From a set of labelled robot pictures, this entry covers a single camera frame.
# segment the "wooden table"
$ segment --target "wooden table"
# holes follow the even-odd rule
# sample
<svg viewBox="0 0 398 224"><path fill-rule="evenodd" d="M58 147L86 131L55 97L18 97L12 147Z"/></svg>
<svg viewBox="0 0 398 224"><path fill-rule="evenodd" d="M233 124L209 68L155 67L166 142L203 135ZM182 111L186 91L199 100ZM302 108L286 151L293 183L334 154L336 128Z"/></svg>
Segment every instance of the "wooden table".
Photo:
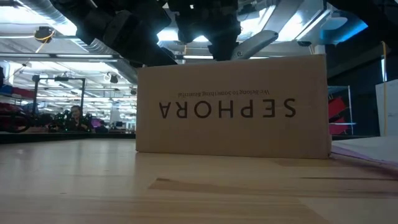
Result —
<svg viewBox="0 0 398 224"><path fill-rule="evenodd" d="M0 146L0 223L397 223L398 179L334 160L137 154L134 140Z"/></svg>

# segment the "cardboard box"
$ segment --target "cardboard box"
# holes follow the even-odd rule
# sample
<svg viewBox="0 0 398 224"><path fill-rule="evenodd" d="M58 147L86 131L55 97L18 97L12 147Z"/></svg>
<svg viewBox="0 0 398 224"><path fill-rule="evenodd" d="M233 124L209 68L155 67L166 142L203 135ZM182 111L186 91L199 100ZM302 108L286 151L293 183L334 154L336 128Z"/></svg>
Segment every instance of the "cardboard box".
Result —
<svg viewBox="0 0 398 224"><path fill-rule="evenodd" d="M323 55L139 70L139 152L325 159Z"/></svg>

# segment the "blue light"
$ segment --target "blue light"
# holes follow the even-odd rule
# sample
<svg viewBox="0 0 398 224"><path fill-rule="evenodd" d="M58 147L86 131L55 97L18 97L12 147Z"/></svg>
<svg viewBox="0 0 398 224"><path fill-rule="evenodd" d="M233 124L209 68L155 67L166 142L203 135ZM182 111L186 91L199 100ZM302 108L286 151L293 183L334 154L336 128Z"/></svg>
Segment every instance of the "blue light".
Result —
<svg viewBox="0 0 398 224"><path fill-rule="evenodd" d="M366 23L364 23L363 21L359 21L358 24L356 24L355 26L353 26L353 28L348 31L347 33L345 33L339 40L337 40L338 42L344 42L350 38L352 38L353 36L355 36L357 33L361 32L362 30L365 30L366 28L368 28L368 25L366 25Z"/></svg>

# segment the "metal frame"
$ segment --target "metal frame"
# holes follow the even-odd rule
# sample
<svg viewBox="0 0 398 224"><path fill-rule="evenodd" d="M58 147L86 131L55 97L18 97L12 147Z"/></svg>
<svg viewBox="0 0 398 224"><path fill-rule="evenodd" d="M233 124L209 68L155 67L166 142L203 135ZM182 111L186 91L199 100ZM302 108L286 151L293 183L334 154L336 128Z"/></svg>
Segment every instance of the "metal frame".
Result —
<svg viewBox="0 0 398 224"><path fill-rule="evenodd" d="M86 78L68 78L68 77L55 77L55 78L40 78L37 76L35 80L35 92L33 97L33 109L32 114L35 115L36 113L36 104L37 104L37 92L39 90L39 81L40 80L55 80L55 81L69 81L69 80L81 80L83 85L81 87L81 100L80 100L80 109L81 114L83 114L83 103L85 98L85 88L86 88Z"/></svg>

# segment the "person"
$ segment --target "person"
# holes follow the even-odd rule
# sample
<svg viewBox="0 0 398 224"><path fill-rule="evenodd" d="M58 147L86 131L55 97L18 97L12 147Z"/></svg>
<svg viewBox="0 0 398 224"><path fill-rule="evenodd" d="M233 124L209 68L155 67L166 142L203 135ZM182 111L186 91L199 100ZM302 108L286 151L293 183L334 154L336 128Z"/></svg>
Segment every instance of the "person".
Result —
<svg viewBox="0 0 398 224"><path fill-rule="evenodd" d="M81 107L80 106L72 106L71 108L72 119L69 121L67 125L68 131L87 131L89 124L83 124Z"/></svg>
<svg viewBox="0 0 398 224"><path fill-rule="evenodd" d="M101 126L95 128L95 133L108 133L108 129L105 127L105 122L101 120L99 122Z"/></svg>

